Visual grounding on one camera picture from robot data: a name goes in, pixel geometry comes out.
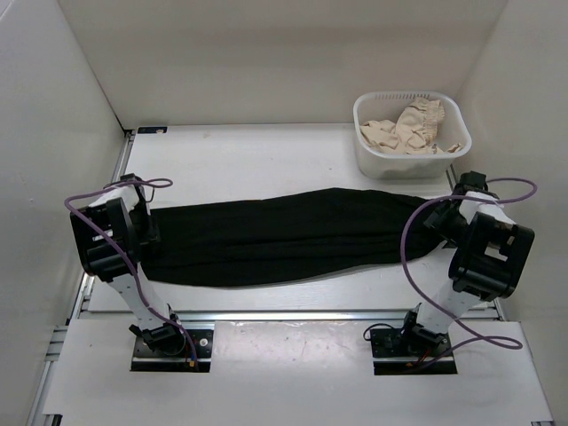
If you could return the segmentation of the front aluminium rail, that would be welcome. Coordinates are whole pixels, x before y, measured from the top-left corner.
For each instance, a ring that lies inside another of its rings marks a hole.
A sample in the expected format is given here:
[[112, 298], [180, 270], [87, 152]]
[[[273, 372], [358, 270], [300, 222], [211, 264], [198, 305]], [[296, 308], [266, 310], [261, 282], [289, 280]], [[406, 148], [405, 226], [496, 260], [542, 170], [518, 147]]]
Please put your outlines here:
[[[181, 312], [178, 317], [184, 322], [212, 321], [401, 321], [406, 311], [276, 311], [276, 312]], [[80, 311], [77, 316], [81, 320], [128, 319], [135, 317], [130, 312], [91, 312]], [[466, 312], [463, 320], [501, 320], [495, 307], [475, 309]]]

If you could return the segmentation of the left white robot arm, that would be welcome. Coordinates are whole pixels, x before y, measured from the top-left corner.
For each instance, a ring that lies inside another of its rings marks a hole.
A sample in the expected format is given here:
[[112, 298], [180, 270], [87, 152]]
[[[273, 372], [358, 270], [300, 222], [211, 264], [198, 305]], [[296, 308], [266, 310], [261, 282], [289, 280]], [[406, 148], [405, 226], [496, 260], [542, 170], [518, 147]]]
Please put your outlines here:
[[190, 337], [140, 263], [160, 241], [149, 209], [154, 197], [145, 190], [172, 185], [169, 178], [144, 180], [128, 174], [101, 190], [64, 200], [83, 270], [109, 285], [130, 308], [137, 320], [130, 331], [151, 351], [170, 357], [187, 355]]

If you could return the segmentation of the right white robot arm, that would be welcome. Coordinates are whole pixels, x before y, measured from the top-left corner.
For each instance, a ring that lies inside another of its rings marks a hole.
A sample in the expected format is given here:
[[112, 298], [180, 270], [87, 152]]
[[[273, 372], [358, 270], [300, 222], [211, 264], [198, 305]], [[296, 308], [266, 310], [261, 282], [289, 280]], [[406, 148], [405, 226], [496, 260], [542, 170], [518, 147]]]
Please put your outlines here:
[[517, 288], [534, 241], [534, 231], [504, 212], [504, 201], [490, 192], [485, 175], [461, 175], [449, 196], [426, 201], [406, 222], [400, 239], [405, 262], [407, 235], [418, 216], [431, 209], [427, 229], [454, 246], [448, 279], [434, 297], [424, 297], [411, 310], [399, 331], [403, 351], [417, 355], [434, 351], [449, 328], [470, 308], [510, 297]]

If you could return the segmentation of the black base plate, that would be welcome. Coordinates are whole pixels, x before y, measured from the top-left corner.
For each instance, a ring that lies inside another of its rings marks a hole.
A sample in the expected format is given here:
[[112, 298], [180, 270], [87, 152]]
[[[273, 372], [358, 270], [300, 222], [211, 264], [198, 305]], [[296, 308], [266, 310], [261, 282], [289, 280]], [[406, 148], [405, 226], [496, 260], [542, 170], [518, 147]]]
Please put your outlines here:
[[189, 329], [193, 346], [178, 328], [165, 324], [155, 330], [140, 331], [130, 326], [136, 336], [130, 370], [145, 373], [208, 373], [214, 343], [214, 330]]
[[372, 328], [366, 338], [371, 344], [375, 375], [456, 375], [451, 343], [420, 341], [406, 336], [401, 328]]

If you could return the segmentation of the beige trousers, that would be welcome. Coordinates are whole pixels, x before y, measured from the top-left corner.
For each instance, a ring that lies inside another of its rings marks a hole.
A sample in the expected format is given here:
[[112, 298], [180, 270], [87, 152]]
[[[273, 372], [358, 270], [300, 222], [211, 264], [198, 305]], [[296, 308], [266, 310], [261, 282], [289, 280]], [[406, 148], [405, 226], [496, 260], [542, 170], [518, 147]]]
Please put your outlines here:
[[368, 121], [359, 126], [366, 144], [382, 154], [452, 154], [462, 150], [460, 143], [441, 149], [436, 138], [446, 118], [439, 99], [416, 98], [399, 116], [390, 120]]

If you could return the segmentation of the black trousers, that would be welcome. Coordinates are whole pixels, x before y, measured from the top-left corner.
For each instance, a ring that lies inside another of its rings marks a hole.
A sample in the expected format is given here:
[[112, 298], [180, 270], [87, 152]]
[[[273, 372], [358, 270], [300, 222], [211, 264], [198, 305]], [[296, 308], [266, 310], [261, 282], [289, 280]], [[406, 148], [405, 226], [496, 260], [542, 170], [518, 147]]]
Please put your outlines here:
[[249, 288], [398, 264], [406, 221], [425, 200], [329, 188], [284, 197], [154, 209], [149, 280]]

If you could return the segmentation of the white plastic basket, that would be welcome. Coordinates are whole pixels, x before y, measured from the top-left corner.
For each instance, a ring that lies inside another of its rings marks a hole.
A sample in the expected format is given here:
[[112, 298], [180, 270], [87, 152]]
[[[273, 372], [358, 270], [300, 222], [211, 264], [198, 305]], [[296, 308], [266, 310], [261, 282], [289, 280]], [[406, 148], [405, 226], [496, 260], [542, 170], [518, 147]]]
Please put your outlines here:
[[[359, 126], [368, 121], [396, 122], [416, 98], [439, 99], [446, 118], [438, 127], [436, 142], [446, 150], [456, 143], [462, 150], [452, 154], [382, 154], [370, 148]], [[472, 139], [463, 121], [460, 108], [449, 97], [435, 91], [376, 91], [363, 94], [353, 105], [356, 141], [355, 153], [359, 169], [368, 177], [378, 179], [438, 178], [452, 163], [466, 155]]]

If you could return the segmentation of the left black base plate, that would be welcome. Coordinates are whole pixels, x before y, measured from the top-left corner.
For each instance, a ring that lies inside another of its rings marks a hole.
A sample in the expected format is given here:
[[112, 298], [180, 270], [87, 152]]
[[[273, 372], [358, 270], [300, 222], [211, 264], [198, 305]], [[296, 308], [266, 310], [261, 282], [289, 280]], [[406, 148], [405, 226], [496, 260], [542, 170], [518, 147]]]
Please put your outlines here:
[[165, 324], [155, 330], [140, 331], [130, 326], [136, 336], [130, 370], [145, 373], [208, 373], [214, 343], [214, 330], [189, 329], [193, 346], [178, 328]]

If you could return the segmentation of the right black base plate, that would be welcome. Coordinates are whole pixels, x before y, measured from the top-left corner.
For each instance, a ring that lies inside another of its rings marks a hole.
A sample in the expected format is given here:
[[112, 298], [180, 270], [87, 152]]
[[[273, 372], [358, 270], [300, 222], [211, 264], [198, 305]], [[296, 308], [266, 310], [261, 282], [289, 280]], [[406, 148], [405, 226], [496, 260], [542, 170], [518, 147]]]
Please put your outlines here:
[[406, 336], [401, 328], [372, 328], [366, 338], [371, 344], [375, 375], [456, 375], [451, 343], [420, 341]]

